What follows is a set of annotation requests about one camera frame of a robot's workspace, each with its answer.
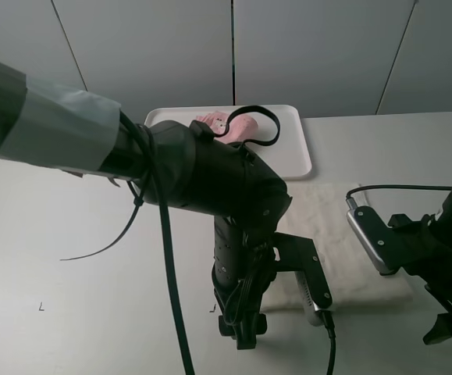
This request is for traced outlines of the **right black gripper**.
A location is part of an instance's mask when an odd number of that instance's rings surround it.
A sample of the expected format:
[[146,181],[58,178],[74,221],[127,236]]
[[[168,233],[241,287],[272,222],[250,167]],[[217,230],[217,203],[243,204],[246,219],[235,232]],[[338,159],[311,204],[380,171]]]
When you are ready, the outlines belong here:
[[[404,246],[400,264],[412,276],[421,277],[446,310],[452,313],[452,227],[433,215],[411,220],[399,215],[399,239]],[[452,315],[439,314],[432,329],[423,337],[425,345],[452,338]]]

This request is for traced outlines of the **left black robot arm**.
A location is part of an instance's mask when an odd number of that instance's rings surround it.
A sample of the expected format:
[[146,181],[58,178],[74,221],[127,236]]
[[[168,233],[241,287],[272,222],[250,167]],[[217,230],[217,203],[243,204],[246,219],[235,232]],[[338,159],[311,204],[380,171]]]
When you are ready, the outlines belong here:
[[214,293],[220,333],[240,350],[267,329],[262,294],[274,277],[272,239],[291,199],[252,149],[224,144],[200,121],[138,126],[118,102],[37,80],[0,62],[0,159],[125,180],[136,203],[157,205],[178,340],[187,347],[176,287],[169,209],[215,218]]

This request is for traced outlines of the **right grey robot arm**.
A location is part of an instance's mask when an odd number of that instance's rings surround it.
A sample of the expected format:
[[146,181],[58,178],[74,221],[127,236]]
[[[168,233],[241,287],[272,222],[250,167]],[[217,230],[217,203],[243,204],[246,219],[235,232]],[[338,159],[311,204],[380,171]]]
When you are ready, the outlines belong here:
[[436,215],[425,215],[398,230],[410,259],[404,269],[425,282],[425,289],[445,308],[424,336],[427,345],[452,338],[452,189]]

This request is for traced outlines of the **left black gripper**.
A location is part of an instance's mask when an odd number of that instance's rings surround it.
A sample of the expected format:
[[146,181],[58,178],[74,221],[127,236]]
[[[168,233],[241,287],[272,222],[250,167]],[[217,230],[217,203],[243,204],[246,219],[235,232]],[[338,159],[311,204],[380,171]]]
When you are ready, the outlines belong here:
[[257,336],[266,333],[262,298],[276,278],[272,246],[264,241],[255,247],[247,240],[247,233],[231,219],[214,218],[212,283],[222,313],[219,333],[236,337],[237,350],[256,348]]

